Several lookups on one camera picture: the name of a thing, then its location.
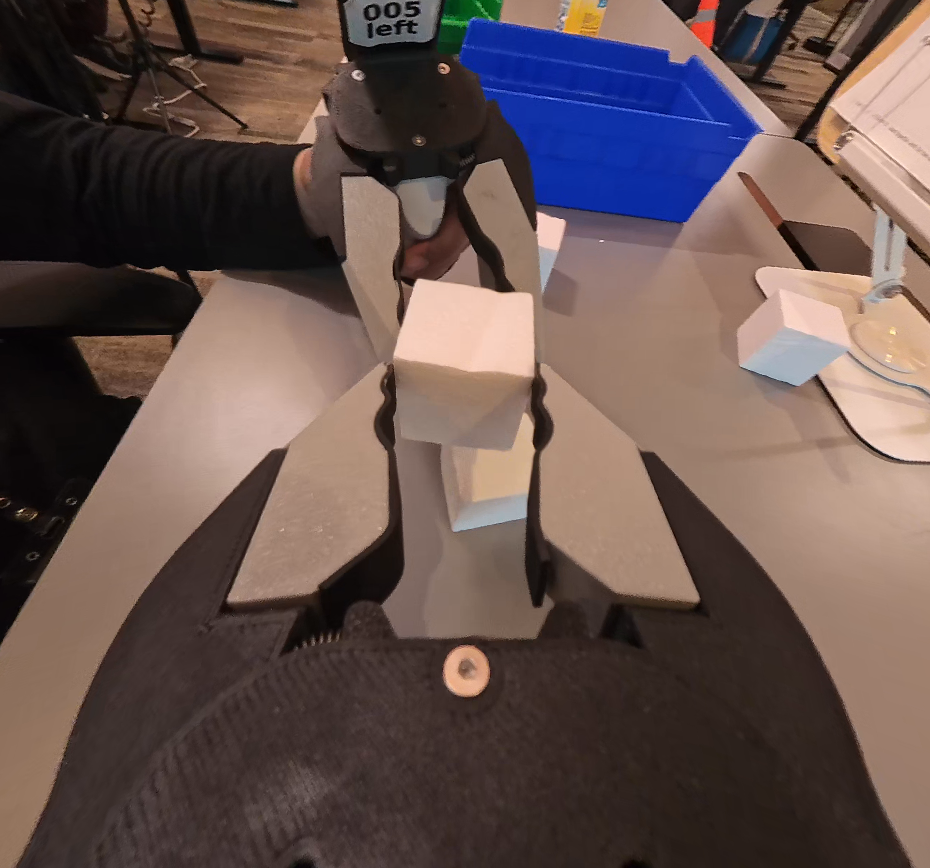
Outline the black tripod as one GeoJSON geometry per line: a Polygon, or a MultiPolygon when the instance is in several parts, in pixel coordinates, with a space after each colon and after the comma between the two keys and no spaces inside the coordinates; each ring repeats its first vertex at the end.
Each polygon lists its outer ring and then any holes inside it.
{"type": "Polygon", "coordinates": [[[179,134],[184,138],[192,138],[200,133],[201,127],[194,120],[177,115],[173,108],[186,98],[195,97],[224,118],[230,119],[240,131],[249,130],[246,121],[207,95],[206,84],[192,68],[179,70],[155,49],[148,28],[140,24],[129,0],[116,2],[129,31],[130,73],[119,106],[115,113],[108,117],[110,124],[132,125],[144,129],[161,128],[168,135],[179,134]],[[143,107],[142,112],[146,117],[156,120],[154,125],[134,124],[128,118],[134,97],[144,80],[150,87],[152,98],[151,102],[143,107]]]}

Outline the person's left hand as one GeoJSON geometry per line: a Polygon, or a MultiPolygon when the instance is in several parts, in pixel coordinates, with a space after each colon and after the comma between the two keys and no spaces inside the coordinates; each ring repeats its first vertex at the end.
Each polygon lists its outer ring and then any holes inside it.
{"type": "MultiPolygon", "coordinates": [[[[294,186],[301,217],[314,238],[332,247],[341,264],[345,258],[341,179],[335,159],[315,161],[316,148],[301,150],[294,162],[294,186]]],[[[395,189],[405,215],[402,225],[402,279],[439,279],[470,246],[459,221],[445,177],[418,178],[395,189]]]]}

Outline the white foam cube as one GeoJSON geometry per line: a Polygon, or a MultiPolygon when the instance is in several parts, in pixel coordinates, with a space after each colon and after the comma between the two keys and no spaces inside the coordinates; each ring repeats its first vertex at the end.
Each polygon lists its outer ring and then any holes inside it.
{"type": "Polygon", "coordinates": [[[453,532],[524,519],[535,456],[534,423],[524,413],[507,450],[440,447],[440,467],[453,532]]]}
{"type": "Polygon", "coordinates": [[[535,308],[529,293],[417,281],[392,359],[400,435],[509,450],[536,373],[535,308]]]}
{"type": "Polygon", "coordinates": [[[567,223],[563,218],[544,212],[537,213],[537,240],[540,264],[541,293],[546,291],[559,252],[563,245],[567,223]]]}
{"type": "Polygon", "coordinates": [[[739,366],[800,386],[851,349],[843,313],[835,305],[786,290],[769,296],[739,327],[739,366]]]}

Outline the clear suction dome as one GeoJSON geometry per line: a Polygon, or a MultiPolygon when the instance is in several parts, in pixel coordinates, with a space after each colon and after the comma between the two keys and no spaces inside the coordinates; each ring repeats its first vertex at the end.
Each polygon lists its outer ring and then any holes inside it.
{"type": "Polygon", "coordinates": [[[857,363],[893,384],[928,392],[928,321],[905,293],[863,297],[848,330],[857,363]]]}

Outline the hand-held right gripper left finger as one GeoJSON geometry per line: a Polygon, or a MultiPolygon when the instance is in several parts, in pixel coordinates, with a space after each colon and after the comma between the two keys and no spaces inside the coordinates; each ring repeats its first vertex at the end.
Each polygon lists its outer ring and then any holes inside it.
{"type": "Polygon", "coordinates": [[[403,575],[394,379],[376,367],[288,446],[227,596],[232,609],[347,610],[403,575]]]}

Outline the person's left forearm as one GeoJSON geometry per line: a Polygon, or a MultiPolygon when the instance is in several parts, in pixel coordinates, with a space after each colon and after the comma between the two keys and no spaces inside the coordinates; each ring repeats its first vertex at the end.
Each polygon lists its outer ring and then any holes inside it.
{"type": "Polygon", "coordinates": [[[296,144],[185,139],[1,96],[1,260],[142,269],[331,266],[296,144]]]}

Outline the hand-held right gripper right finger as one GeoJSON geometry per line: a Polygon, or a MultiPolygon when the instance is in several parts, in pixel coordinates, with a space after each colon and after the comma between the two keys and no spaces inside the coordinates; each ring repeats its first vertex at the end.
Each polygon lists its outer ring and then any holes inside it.
{"type": "Polygon", "coordinates": [[[636,443],[548,365],[538,366],[530,411],[532,605],[695,608],[697,586],[636,443]]]}

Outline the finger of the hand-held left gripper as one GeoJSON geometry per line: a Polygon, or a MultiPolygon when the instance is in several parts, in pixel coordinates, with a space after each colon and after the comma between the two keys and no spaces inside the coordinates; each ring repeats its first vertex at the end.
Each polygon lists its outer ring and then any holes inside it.
{"type": "Polygon", "coordinates": [[[368,176],[341,177],[345,240],[343,275],[377,358],[390,363],[403,317],[400,206],[368,176]]]}
{"type": "Polygon", "coordinates": [[[526,149],[488,104],[473,156],[457,183],[459,220],[477,258],[479,285],[541,295],[537,201],[526,149]]]}

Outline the blue plastic bin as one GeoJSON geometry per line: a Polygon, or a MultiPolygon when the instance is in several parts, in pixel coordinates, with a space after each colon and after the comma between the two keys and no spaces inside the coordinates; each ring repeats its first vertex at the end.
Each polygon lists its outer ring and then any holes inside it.
{"type": "Polygon", "coordinates": [[[544,206],[685,223],[761,133],[698,57],[473,19],[459,61],[523,143],[544,206]]]}

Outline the wood-edged display board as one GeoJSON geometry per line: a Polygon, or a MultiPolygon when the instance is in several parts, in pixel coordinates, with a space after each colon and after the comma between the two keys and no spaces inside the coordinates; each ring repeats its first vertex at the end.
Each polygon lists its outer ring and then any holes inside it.
{"type": "Polygon", "coordinates": [[[901,25],[831,97],[821,152],[929,248],[929,20],[901,25]]]}

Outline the blue box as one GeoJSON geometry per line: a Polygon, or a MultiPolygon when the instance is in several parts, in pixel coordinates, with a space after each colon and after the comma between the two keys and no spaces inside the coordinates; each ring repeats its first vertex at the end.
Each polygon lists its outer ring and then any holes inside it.
{"type": "Polygon", "coordinates": [[[717,53],[725,62],[756,66],[772,48],[783,22],[781,14],[765,17],[743,12],[717,53]]]}

